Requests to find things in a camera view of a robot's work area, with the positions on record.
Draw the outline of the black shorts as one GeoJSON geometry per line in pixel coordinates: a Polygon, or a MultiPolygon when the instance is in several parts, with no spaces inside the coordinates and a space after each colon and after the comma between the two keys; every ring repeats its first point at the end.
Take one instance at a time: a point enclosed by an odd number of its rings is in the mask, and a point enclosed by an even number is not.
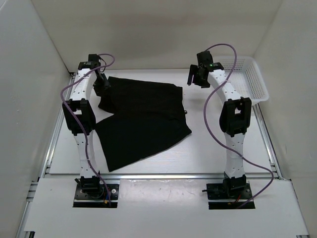
{"type": "Polygon", "coordinates": [[[99,109],[111,113],[96,124],[110,172],[165,151],[191,134],[183,88],[170,83],[109,77],[99,109]]]}

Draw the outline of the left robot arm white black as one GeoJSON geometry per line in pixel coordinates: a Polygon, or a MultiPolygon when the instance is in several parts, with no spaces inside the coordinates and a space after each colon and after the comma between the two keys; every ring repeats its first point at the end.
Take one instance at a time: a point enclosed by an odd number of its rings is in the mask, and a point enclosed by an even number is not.
{"type": "Polygon", "coordinates": [[[97,171],[93,146],[96,117],[89,101],[92,90],[100,96],[110,87],[104,74],[108,65],[102,56],[89,54],[87,61],[80,62],[75,81],[62,89],[60,97],[67,127],[79,152],[81,172],[76,182],[82,192],[93,199],[103,197],[110,200],[109,188],[97,171]]]}

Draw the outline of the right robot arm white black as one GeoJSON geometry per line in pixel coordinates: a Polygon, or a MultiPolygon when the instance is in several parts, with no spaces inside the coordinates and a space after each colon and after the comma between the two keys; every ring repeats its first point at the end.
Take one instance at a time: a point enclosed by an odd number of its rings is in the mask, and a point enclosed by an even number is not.
{"type": "Polygon", "coordinates": [[[197,65],[190,66],[187,84],[213,87],[223,103],[219,126],[226,140],[226,166],[219,193],[226,198],[234,198],[246,187],[242,156],[245,134],[251,121],[252,101],[236,91],[222,64],[214,62],[209,51],[198,53],[197,61],[197,65]]]}

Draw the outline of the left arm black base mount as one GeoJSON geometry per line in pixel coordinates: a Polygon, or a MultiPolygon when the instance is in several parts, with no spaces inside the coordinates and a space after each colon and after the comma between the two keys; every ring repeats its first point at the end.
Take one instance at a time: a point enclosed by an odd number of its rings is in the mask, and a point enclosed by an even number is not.
{"type": "Polygon", "coordinates": [[[119,197],[119,184],[107,184],[110,195],[102,181],[81,183],[75,179],[77,185],[74,193],[74,208],[117,208],[119,197]]]}

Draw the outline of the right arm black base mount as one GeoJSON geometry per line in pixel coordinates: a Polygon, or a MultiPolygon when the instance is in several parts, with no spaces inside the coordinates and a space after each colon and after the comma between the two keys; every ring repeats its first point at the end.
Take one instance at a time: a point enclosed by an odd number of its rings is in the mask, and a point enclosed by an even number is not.
{"type": "Polygon", "coordinates": [[[255,209],[249,183],[237,189],[225,182],[207,183],[202,193],[207,195],[209,210],[255,209]]]}

